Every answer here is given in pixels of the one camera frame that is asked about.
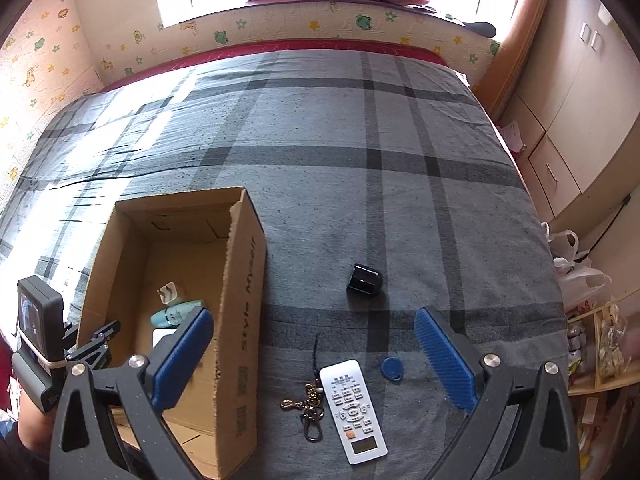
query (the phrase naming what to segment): drawer handle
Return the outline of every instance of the drawer handle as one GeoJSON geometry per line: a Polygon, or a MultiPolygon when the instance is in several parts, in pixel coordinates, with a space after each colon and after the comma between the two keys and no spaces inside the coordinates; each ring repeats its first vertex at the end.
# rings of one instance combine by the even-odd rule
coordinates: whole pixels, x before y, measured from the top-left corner
{"type": "Polygon", "coordinates": [[[587,25],[586,22],[582,24],[582,28],[580,29],[580,39],[586,43],[587,40],[585,38],[588,38],[589,34],[585,36],[584,35],[585,32],[588,32],[589,34],[591,33],[591,29],[589,28],[589,25],[587,25]]]}
{"type": "Polygon", "coordinates": [[[596,40],[598,39],[599,35],[600,35],[600,33],[597,30],[593,31],[593,38],[591,38],[591,45],[590,45],[590,47],[593,50],[596,50],[596,40]]]}
{"type": "Polygon", "coordinates": [[[555,180],[555,181],[556,181],[556,184],[557,184],[557,183],[558,183],[558,179],[556,179],[556,176],[554,175],[554,172],[553,172],[553,171],[551,171],[551,166],[547,164],[547,165],[546,165],[546,170],[549,172],[549,175],[551,175],[551,178],[552,178],[553,180],[555,180]]]}

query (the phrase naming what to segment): white remote control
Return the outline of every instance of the white remote control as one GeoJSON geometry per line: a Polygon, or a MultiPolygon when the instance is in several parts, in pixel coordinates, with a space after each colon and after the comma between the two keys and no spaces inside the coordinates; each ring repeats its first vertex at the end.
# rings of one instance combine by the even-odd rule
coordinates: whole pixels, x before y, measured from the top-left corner
{"type": "Polygon", "coordinates": [[[350,464],[386,455],[386,444],[357,361],[320,370],[335,427],[350,464]]]}

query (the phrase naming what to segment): gray plaid bedsheet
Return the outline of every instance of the gray plaid bedsheet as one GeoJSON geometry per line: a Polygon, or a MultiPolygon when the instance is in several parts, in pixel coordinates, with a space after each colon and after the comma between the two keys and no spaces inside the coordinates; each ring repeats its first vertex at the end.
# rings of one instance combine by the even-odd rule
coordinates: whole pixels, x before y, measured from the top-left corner
{"type": "MultiPolygon", "coordinates": [[[[425,304],[510,364],[566,368],[560,292],[511,161],[453,71],[402,57],[271,52],[78,99],[42,135],[1,219],[0,283],[11,298],[35,272],[78,320],[115,200],[226,186],[248,188],[268,247],[258,449],[234,478],[423,478],[464,417],[414,337],[425,304]],[[384,294],[346,293],[355,262],[383,273],[384,294]],[[359,361],[385,458],[352,467],[330,414],[310,444],[280,410],[312,379],[316,334],[319,366],[359,361]],[[401,384],[380,375],[389,355],[404,363],[401,384]]],[[[9,334],[10,299],[5,309],[9,334]]]]}

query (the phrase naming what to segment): black sleeve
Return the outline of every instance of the black sleeve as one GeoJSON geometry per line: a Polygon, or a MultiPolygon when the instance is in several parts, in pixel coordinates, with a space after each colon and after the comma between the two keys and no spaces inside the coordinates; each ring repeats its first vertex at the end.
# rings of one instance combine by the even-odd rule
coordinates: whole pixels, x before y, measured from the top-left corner
{"type": "Polygon", "coordinates": [[[25,448],[18,438],[18,423],[0,438],[2,480],[49,480],[49,461],[25,448]]]}

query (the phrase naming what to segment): teal tube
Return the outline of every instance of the teal tube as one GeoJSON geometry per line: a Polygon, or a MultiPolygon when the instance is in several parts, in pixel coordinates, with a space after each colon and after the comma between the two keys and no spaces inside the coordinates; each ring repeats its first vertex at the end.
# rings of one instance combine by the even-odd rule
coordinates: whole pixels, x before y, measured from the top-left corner
{"type": "Polygon", "coordinates": [[[185,301],[174,306],[168,306],[151,316],[151,324],[155,328],[175,328],[187,319],[189,313],[197,306],[207,308],[207,305],[202,300],[185,301]]]}

